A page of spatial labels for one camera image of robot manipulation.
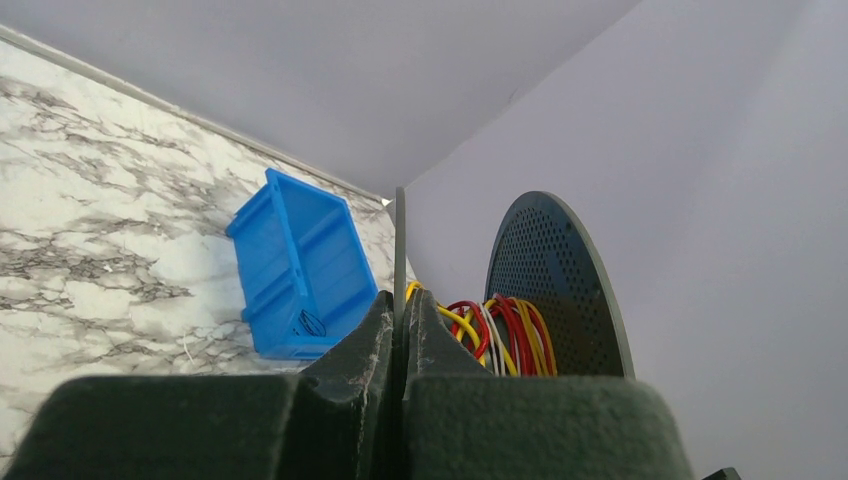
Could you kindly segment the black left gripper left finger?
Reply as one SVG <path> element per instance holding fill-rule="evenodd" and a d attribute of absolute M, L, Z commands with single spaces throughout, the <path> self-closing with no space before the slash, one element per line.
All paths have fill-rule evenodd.
<path fill-rule="evenodd" d="M 389 479 L 393 297 L 297 374 L 90 376 L 42 404 L 9 479 Z"/>

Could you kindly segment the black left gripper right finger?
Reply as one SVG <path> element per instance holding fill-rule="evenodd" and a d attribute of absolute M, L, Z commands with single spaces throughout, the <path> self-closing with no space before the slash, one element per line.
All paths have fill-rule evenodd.
<path fill-rule="evenodd" d="M 496 377 L 413 293 L 403 398 L 404 479 L 689 479 L 675 419 L 623 377 Z"/>

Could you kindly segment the black cable spool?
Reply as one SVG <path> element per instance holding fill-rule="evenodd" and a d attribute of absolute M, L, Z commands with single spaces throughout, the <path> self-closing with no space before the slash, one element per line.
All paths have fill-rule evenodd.
<path fill-rule="evenodd" d="M 492 247 L 480 301 L 437 301 L 414 281 L 397 293 L 392 373 L 474 383 L 635 376 L 624 321 L 600 253 L 564 200 L 513 201 Z"/>

